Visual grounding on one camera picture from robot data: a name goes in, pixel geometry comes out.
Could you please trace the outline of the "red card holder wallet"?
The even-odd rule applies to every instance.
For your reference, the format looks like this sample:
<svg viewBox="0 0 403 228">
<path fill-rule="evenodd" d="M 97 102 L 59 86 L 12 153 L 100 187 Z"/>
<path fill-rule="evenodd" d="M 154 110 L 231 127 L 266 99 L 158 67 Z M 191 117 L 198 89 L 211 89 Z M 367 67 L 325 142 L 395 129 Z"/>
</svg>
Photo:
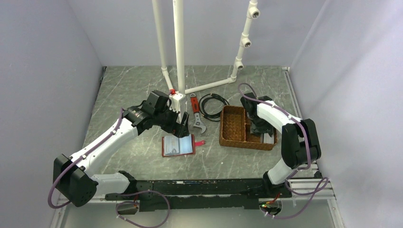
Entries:
<svg viewBox="0 0 403 228">
<path fill-rule="evenodd" d="M 162 138 L 162 157 L 192 155 L 196 153 L 196 147 L 204 144 L 205 140 L 195 141 L 193 134 L 183 138 L 165 136 Z"/>
</svg>

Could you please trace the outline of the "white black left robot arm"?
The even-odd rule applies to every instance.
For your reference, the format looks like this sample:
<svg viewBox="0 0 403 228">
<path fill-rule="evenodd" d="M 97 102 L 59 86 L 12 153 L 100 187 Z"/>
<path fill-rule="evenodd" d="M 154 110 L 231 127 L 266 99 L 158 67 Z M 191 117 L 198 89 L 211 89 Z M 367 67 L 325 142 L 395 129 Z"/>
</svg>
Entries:
<svg viewBox="0 0 403 228">
<path fill-rule="evenodd" d="M 132 175 L 125 171 L 96 174 L 98 168 L 120 147 L 153 126 L 159 126 L 177 138 L 189 136 L 188 120 L 187 112 L 175 112 L 167 106 L 149 111 L 138 106 L 121 109 L 114 124 L 92 143 L 69 157 L 61 154 L 54 160 L 48 205 L 58 208 L 52 203 L 54 190 L 76 207 L 85 205 L 96 195 L 116 194 L 126 200 L 133 198 L 139 191 Z"/>
</svg>

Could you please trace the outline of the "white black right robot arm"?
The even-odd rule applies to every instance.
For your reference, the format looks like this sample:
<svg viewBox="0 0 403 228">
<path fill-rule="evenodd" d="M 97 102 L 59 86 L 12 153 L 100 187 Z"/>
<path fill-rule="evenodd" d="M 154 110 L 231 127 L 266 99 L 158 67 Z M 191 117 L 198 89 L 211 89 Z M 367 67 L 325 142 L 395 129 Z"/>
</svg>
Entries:
<svg viewBox="0 0 403 228">
<path fill-rule="evenodd" d="M 274 197 L 291 174 L 309 169 L 321 157 L 316 125 L 311 119 L 301 119 L 286 112 L 268 96 L 257 98 L 254 93 L 240 99 L 254 134 L 281 134 L 281 158 L 264 174 L 262 192 Z"/>
</svg>

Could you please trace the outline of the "white cards stack in basket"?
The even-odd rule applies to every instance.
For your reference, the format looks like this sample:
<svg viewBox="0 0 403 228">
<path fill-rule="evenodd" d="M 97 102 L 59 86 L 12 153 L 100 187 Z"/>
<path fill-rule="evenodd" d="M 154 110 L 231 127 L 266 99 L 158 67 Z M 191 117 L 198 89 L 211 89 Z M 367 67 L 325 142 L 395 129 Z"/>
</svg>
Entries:
<svg viewBox="0 0 403 228">
<path fill-rule="evenodd" d="M 261 143 L 265 143 L 265 144 L 274 144 L 275 138 L 274 138 L 274 135 L 270 136 L 269 133 L 263 133 L 261 135 L 260 141 L 261 141 Z"/>
</svg>

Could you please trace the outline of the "brown woven divided basket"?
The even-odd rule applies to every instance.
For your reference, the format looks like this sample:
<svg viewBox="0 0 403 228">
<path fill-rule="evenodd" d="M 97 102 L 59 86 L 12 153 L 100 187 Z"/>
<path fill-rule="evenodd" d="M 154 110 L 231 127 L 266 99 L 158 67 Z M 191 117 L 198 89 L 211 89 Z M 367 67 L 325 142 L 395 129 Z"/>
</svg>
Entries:
<svg viewBox="0 0 403 228">
<path fill-rule="evenodd" d="M 273 143 L 263 143 L 251 132 L 251 121 L 243 107 L 226 105 L 221 112 L 219 144 L 226 147 L 271 151 L 278 144 L 274 133 Z"/>
</svg>

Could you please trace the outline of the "red handled adjustable wrench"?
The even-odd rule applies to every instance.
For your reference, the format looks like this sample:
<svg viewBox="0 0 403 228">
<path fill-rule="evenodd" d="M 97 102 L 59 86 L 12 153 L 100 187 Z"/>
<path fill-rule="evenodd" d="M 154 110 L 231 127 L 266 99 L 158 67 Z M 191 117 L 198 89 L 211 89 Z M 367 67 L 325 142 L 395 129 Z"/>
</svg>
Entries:
<svg viewBox="0 0 403 228">
<path fill-rule="evenodd" d="M 190 94 L 190 102 L 191 102 L 192 111 L 193 111 L 194 118 L 195 118 L 193 127 L 200 129 L 201 134 L 203 134 L 206 131 L 206 126 L 201 121 L 199 102 L 198 102 L 198 99 L 197 99 L 197 96 L 195 93 Z"/>
</svg>

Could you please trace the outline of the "white PVC pipe frame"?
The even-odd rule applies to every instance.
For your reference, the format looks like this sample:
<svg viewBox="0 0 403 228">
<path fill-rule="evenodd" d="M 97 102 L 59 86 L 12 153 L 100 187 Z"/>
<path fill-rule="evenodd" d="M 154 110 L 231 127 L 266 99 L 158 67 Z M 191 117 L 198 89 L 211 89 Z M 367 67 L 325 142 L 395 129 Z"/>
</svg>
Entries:
<svg viewBox="0 0 403 228">
<path fill-rule="evenodd" d="M 187 109 L 187 100 L 186 95 L 199 92 L 202 90 L 235 83 L 237 80 L 237 73 L 244 68 L 244 64 L 242 62 L 242 57 L 244 50 L 251 46 L 251 40 L 249 39 L 249 31 L 254 19 L 257 19 L 260 16 L 260 10 L 258 9 L 258 1 L 250 0 L 247 8 L 246 21 L 241 33 L 240 44 L 237 55 L 234 60 L 232 73 L 231 75 L 223 80 L 216 81 L 213 83 L 197 86 L 194 88 L 187 89 L 185 84 L 185 76 L 184 76 L 184 16 L 183 16 L 183 1 L 182 0 L 173 0 L 173 22 L 174 22 L 174 40 L 175 40 L 175 55 L 176 55 L 176 69 L 177 69 L 177 81 L 178 81 L 178 89 L 173 94 L 174 102 L 173 102 L 173 110 L 179 113 L 179 121 L 184 120 L 184 113 Z M 160 12 L 160 3 L 158 0 L 152 1 L 153 15 L 154 15 L 154 24 L 156 28 L 157 34 L 157 42 L 160 53 L 161 60 L 161 72 L 167 86 L 169 89 L 174 89 L 168 69 L 167 69 L 167 61 L 166 61 L 166 53 L 165 53 L 165 43 L 163 37 L 163 22 L 161 18 Z"/>
</svg>

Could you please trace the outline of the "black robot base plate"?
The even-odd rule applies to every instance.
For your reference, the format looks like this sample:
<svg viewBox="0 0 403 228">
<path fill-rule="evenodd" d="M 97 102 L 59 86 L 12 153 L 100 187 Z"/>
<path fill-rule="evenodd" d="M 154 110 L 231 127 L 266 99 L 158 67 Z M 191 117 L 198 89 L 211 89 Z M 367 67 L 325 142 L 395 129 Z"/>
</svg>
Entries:
<svg viewBox="0 0 403 228">
<path fill-rule="evenodd" d="M 166 209 L 258 209 L 265 200 L 291 198 L 284 184 L 262 178 L 217 180 L 138 180 L 124 193 L 108 193 L 107 201 L 138 200 L 141 212 Z"/>
</svg>

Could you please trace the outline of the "aluminium rail frame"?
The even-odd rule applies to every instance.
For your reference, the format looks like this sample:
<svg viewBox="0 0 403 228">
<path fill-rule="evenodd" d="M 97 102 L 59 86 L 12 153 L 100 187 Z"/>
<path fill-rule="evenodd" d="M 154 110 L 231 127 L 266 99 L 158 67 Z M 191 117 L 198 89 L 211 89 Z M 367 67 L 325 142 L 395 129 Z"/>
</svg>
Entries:
<svg viewBox="0 0 403 228">
<path fill-rule="evenodd" d="M 117 201 L 117 217 L 130 205 L 141 211 L 161 209 L 244 207 L 260 209 L 273 219 L 281 215 L 281 199 L 308 199 L 330 187 L 327 177 L 295 179 L 321 157 L 316 125 L 280 108 L 268 96 L 255 91 L 241 94 L 240 107 L 225 106 L 220 117 L 220 144 L 258 149 L 250 140 L 256 133 L 281 134 L 281 157 L 261 179 L 218 180 L 136 180 L 125 171 L 97 174 L 98 167 L 121 146 L 154 126 L 167 132 L 162 139 L 162 155 L 195 153 L 196 142 L 188 128 L 189 114 L 180 111 L 186 97 L 177 91 L 152 91 L 139 105 L 120 109 L 118 119 L 101 136 L 71 156 L 60 155 L 53 164 L 52 190 L 68 203 L 81 207 L 95 196 Z"/>
</svg>

